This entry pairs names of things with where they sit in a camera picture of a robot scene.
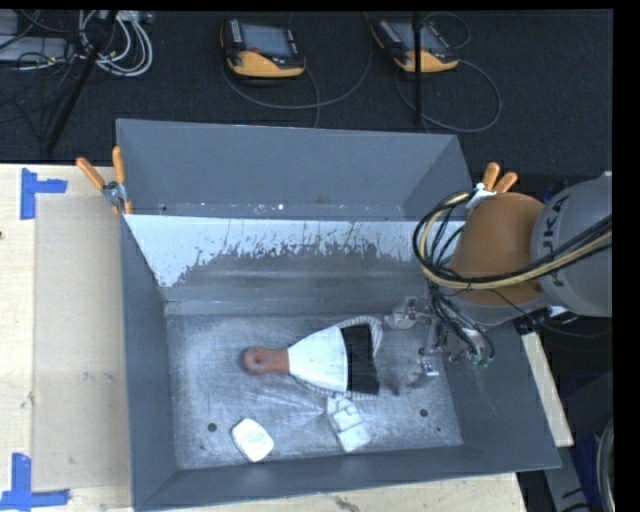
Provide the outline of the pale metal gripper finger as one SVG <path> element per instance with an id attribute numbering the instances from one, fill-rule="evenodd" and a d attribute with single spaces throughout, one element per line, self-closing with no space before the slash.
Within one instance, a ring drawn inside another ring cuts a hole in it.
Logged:
<path id="1" fill-rule="evenodd" d="M 409 296 L 402 303 L 394 306 L 391 313 L 384 317 L 384 324 L 391 330 L 407 330 L 424 320 L 425 312 L 418 308 L 418 299 Z"/>
<path id="2" fill-rule="evenodd" d="M 440 370 L 435 366 L 433 358 L 421 356 L 401 372 L 395 394 L 402 396 L 425 388 L 439 376 Z"/>

